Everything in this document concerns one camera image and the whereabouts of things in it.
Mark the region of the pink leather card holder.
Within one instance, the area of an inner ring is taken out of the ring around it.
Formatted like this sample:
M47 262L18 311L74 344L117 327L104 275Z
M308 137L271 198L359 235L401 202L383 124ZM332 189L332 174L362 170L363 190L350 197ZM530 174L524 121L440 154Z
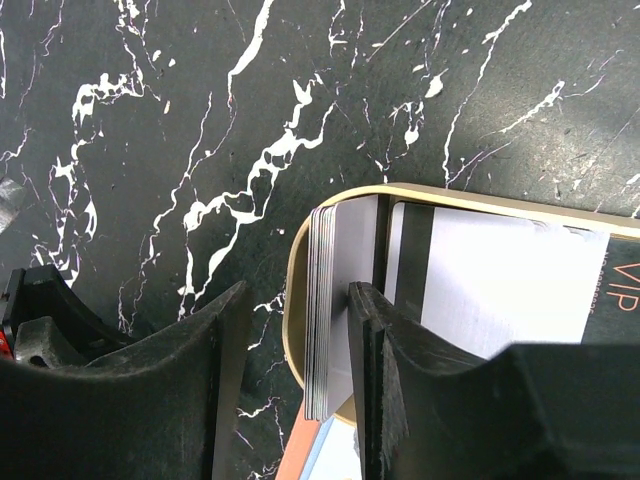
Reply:
M276 479L362 479L356 429L336 417L306 420L304 412L301 405Z

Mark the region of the beige wooden tray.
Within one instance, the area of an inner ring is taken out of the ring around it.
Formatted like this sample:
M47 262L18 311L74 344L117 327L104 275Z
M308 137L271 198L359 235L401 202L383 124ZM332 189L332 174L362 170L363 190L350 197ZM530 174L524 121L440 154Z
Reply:
M639 242L639 224L635 220L626 220L602 213L584 212L557 206L505 199L477 193L455 192L408 183L392 183L389 185L374 185L350 189L329 198L318 207L330 206L343 200L368 195L376 195L379 200L374 273L372 281L368 283L378 288L385 297L391 215L394 206L399 202L426 204L434 207L446 207L498 216L523 218L545 223L557 223L579 229L610 233L622 238L636 239ZM303 390L310 218L311 214L296 234L289 255L286 280L287 299L283 326L283 344L289 366L299 384L303 387ZM331 417L337 417L348 424L355 423L356 413L353 393Z

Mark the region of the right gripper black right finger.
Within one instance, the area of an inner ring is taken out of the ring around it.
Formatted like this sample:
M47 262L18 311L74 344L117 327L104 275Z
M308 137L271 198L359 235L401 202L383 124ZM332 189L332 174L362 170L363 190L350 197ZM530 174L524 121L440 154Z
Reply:
M352 283L348 335L366 479L635 479L639 349L514 344L484 360Z

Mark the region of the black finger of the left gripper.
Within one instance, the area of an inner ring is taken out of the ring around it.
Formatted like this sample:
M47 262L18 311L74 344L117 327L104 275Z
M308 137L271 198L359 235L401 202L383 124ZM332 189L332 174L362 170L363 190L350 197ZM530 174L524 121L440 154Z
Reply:
M53 265L11 272L1 293L1 356L44 368L84 366L134 340L105 324Z

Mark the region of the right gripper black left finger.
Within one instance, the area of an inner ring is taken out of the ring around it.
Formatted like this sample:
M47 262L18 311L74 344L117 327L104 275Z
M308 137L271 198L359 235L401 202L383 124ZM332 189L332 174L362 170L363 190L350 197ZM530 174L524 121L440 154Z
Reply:
M252 293L205 307L84 366L1 364L5 479L222 479Z

